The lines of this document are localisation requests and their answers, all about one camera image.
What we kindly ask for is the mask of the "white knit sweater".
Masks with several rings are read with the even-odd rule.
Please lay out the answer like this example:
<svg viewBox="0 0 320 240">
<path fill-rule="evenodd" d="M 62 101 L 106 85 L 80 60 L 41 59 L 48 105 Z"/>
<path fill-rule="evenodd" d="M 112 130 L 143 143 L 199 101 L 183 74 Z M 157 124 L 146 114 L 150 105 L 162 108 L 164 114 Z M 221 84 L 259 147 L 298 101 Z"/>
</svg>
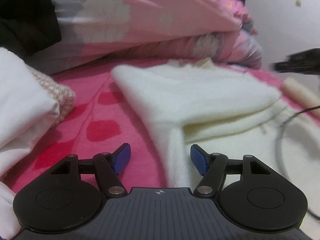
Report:
<svg viewBox="0 0 320 240">
<path fill-rule="evenodd" d="M 111 75 L 165 161 L 186 144 L 198 144 L 230 158 L 254 155 L 292 182 L 283 137 L 291 122 L 312 119 L 293 109 L 277 88 L 211 62 L 171 61 L 149 68 L 122 64 Z M 168 173 L 169 186 L 178 187 L 181 176 L 173 168 Z M 307 199 L 309 216 L 319 219 L 319 194 Z"/>
</svg>

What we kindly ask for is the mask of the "white folded clothes pile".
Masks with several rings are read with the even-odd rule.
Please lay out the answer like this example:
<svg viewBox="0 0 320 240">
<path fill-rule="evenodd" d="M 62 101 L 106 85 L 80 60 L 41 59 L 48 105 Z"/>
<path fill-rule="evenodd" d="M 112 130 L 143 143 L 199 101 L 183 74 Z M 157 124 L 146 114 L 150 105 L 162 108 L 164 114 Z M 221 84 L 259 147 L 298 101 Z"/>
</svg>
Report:
<svg viewBox="0 0 320 240">
<path fill-rule="evenodd" d="M 1 178 L 74 105 L 74 92 L 1 48 Z"/>
</svg>

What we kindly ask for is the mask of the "beige folded garment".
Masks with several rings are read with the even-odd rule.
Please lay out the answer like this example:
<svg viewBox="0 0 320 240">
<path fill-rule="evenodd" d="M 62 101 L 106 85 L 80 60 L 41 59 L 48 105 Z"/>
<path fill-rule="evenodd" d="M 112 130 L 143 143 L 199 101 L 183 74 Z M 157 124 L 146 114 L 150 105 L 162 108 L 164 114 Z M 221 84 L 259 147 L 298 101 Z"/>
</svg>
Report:
<svg viewBox="0 0 320 240">
<path fill-rule="evenodd" d="M 319 96 L 292 77 L 287 77 L 282 82 L 280 90 L 300 107 L 312 108 L 319 106 Z"/>
</svg>

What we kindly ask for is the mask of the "pink floral bed sheet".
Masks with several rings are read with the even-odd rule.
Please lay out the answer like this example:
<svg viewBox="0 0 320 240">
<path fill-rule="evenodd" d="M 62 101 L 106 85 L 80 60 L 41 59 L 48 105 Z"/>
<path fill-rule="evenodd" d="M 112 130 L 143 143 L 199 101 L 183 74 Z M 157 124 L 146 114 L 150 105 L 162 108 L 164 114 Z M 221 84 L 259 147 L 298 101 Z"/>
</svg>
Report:
<svg viewBox="0 0 320 240">
<path fill-rule="evenodd" d="M 183 151 L 159 153 L 143 122 L 127 103 L 110 76 L 109 65 L 74 70 L 57 77 L 76 93 L 75 107 L 67 118 L 39 141 L 31 154 L 4 177 L 14 192 L 70 153 L 91 158 L 127 142 L 131 160 L 122 182 L 133 186 L 165 187 L 169 168 L 181 176 L 177 186 L 195 187 L 200 175 L 190 160 L 190 145 Z M 291 122 L 283 137 L 283 160 L 290 179 L 309 199 L 319 194 L 319 127 L 306 116 Z"/>
</svg>

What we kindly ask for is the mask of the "pink floral duvet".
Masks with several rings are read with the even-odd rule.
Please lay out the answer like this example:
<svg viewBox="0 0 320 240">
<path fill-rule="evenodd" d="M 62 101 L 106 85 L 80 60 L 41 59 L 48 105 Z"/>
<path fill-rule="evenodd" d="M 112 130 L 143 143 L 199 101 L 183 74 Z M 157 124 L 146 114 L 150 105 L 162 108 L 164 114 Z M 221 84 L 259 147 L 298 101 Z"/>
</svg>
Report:
<svg viewBox="0 0 320 240">
<path fill-rule="evenodd" d="M 28 63 L 47 74 L 106 55 L 260 68 L 253 18 L 237 0 L 52 0 L 61 41 Z"/>
</svg>

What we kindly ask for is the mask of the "black garment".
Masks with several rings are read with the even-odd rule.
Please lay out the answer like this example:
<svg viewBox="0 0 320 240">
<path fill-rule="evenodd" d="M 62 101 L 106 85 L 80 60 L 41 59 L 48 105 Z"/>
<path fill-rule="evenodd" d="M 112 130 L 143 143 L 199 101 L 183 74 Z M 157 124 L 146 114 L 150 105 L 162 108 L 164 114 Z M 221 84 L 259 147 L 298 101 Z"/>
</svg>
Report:
<svg viewBox="0 0 320 240">
<path fill-rule="evenodd" d="M 60 41 L 51 0 L 1 0 L 1 47 L 24 59 Z"/>
</svg>

